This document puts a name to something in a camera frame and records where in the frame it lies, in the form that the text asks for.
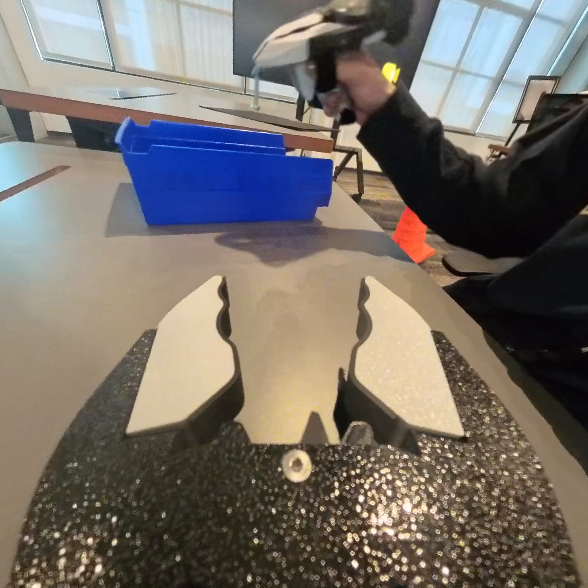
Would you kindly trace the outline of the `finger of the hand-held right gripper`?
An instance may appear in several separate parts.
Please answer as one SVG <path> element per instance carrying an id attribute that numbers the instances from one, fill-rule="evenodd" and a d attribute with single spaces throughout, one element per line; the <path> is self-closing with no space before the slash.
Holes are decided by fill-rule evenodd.
<path id="1" fill-rule="evenodd" d="M 305 63 L 310 59 L 311 39 L 332 22 L 321 11 L 312 11 L 281 25 L 267 36 L 253 55 L 254 63 Z"/>
<path id="2" fill-rule="evenodd" d="M 281 72 L 306 100 L 323 99 L 337 88 L 333 36 L 340 26 L 275 31 L 261 42 L 261 72 Z"/>

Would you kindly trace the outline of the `black mat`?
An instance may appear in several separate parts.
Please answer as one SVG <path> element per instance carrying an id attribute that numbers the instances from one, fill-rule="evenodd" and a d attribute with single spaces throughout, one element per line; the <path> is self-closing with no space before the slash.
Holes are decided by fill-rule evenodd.
<path id="1" fill-rule="evenodd" d="M 290 130 L 297 130 L 302 132 L 327 132 L 334 134 L 335 136 L 340 131 L 338 128 L 327 128 L 324 126 L 301 122 L 297 119 L 288 119 L 280 116 L 264 114 L 262 112 L 253 111 L 252 109 L 231 109 L 223 107 L 208 107 L 204 105 L 201 105 L 201 107 L 222 114 L 237 116 L 249 121 L 261 122 Z"/>

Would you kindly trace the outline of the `blue plastic bin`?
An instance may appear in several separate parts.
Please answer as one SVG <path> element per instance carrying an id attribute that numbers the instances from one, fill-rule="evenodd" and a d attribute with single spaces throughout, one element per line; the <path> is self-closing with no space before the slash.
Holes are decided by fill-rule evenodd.
<path id="1" fill-rule="evenodd" d="M 115 142 L 151 226 L 306 221 L 332 195 L 333 161 L 279 134 L 128 117 Z"/>

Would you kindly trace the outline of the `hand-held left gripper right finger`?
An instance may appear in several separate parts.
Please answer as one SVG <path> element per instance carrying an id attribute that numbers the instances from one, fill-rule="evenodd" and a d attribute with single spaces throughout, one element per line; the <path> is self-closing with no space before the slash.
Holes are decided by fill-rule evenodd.
<path id="1" fill-rule="evenodd" d="M 428 323 L 367 276 L 358 299 L 357 342 L 337 392 L 343 443 L 358 426 L 379 445 L 407 446 L 414 434 L 463 440 L 465 430 Z"/>

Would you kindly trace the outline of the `orange traffic cone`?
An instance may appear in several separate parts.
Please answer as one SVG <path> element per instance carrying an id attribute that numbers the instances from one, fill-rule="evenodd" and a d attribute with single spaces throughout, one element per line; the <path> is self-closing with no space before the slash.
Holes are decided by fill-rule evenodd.
<path id="1" fill-rule="evenodd" d="M 422 263 L 436 253 L 436 250 L 426 243 L 426 234 L 427 226 L 406 206 L 392 239 L 415 263 Z"/>

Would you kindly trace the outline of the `window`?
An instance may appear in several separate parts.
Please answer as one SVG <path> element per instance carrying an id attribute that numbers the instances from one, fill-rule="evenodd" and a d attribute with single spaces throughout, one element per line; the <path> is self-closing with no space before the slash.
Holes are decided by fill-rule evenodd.
<path id="1" fill-rule="evenodd" d="M 440 1 L 410 92 L 447 130 L 506 138 L 586 17 L 587 1 Z"/>
<path id="2" fill-rule="evenodd" d="M 233 84 L 231 1 L 22 1 L 43 59 Z"/>

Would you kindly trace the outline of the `printed sign on black easel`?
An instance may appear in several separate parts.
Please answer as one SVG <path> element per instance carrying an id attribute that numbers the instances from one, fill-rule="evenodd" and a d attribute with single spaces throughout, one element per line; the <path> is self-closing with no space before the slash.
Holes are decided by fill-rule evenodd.
<path id="1" fill-rule="evenodd" d="M 513 115 L 514 129 L 511 138 L 522 125 L 528 125 L 531 122 L 540 99 L 556 91 L 560 78 L 557 75 L 530 75 L 527 78 Z"/>

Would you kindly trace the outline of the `person's right hand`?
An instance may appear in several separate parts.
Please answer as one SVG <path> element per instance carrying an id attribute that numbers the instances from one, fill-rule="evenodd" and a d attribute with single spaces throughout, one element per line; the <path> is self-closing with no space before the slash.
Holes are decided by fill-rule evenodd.
<path id="1" fill-rule="evenodd" d="M 396 85 L 384 77 L 378 64 L 365 52 L 342 54 L 335 65 L 339 90 L 321 99 L 323 112 L 335 118 L 349 109 L 357 124 L 363 126 L 396 93 Z"/>

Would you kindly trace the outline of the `person's torso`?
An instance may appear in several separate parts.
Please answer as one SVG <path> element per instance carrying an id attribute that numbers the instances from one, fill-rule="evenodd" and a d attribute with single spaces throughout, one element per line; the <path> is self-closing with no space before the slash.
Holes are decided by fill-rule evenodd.
<path id="1" fill-rule="evenodd" d="M 587 472 L 587 215 L 509 270 L 444 290 Z"/>

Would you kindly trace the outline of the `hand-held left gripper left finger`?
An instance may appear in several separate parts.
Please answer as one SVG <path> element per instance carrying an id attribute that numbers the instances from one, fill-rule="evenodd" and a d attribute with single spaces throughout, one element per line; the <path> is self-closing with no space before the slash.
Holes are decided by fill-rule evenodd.
<path id="1" fill-rule="evenodd" d="M 245 392 L 229 307 L 226 278 L 212 276 L 160 321 L 128 437 L 180 430 L 217 437 L 239 415 Z"/>

